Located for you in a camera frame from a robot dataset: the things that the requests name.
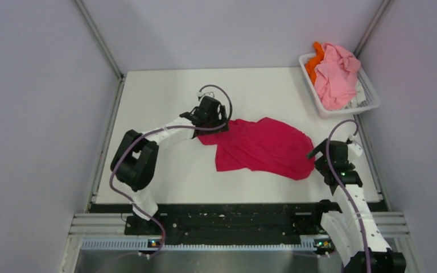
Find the magenta t-shirt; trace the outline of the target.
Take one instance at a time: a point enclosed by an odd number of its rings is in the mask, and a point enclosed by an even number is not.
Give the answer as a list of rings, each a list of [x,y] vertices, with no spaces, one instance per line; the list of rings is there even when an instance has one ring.
[[[311,138],[276,119],[232,120],[228,131],[198,139],[205,146],[216,146],[218,172],[246,168],[303,180],[314,170],[314,161],[307,158],[314,148]]]

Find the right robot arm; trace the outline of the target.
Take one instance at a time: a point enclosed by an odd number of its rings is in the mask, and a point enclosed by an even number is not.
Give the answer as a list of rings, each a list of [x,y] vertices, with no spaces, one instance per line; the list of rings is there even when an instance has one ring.
[[[352,141],[323,140],[311,152],[315,169],[329,186],[338,210],[324,209],[311,218],[318,234],[328,234],[340,255],[343,272],[405,272],[406,259],[382,236],[365,199],[363,183],[349,154],[360,156]]]

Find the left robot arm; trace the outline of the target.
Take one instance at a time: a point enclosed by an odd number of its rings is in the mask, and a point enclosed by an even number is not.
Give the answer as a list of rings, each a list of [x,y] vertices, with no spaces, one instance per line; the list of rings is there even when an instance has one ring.
[[[109,186],[130,202],[143,233],[153,235],[160,230],[161,238],[166,237],[164,226],[155,216],[158,204],[149,188],[159,153],[199,135],[227,131],[232,113],[232,105],[225,107],[217,99],[204,96],[191,111],[161,127],[141,133],[129,130],[124,134],[110,164]]]

